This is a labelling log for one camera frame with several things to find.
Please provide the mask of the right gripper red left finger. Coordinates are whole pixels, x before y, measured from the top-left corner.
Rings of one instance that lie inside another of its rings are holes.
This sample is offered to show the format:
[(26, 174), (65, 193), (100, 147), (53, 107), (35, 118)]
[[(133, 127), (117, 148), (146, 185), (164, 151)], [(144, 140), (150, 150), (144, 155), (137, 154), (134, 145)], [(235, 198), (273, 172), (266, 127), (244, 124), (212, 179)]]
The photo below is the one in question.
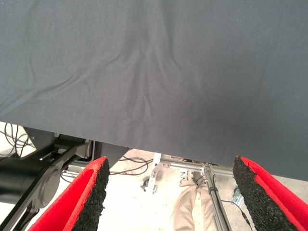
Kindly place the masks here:
[(110, 175), (107, 157), (88, 164), (29, 228), (30, 231), (96, 231)]

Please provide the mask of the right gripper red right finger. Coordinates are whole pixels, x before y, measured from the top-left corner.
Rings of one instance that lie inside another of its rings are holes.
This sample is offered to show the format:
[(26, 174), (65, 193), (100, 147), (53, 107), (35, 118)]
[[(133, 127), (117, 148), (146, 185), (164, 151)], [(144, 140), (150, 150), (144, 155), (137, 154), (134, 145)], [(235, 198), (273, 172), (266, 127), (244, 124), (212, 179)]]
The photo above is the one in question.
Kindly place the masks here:
[(236, 156), (233, 175), (257, 231), (306, 231), (308, 205), (258, 163)]

